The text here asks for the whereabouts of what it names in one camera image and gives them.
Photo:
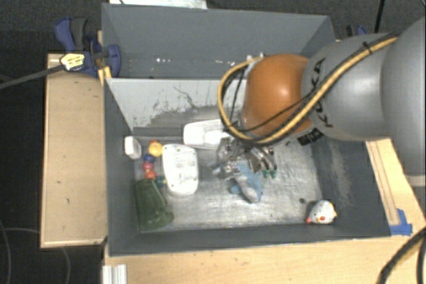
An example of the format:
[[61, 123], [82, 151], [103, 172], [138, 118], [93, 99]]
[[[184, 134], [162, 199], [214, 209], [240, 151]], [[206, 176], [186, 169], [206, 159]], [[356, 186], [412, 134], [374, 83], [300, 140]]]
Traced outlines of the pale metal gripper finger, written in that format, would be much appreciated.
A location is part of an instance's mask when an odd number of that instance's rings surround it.
[[243, 176], [236, 164], [222, 164], [212, 170], [212, 175], [220, 180], [231, 180]]
[[234, 145], [231, 138], [222, 138], [217, 149], [217, 161], [219, 165], [235, 160]]

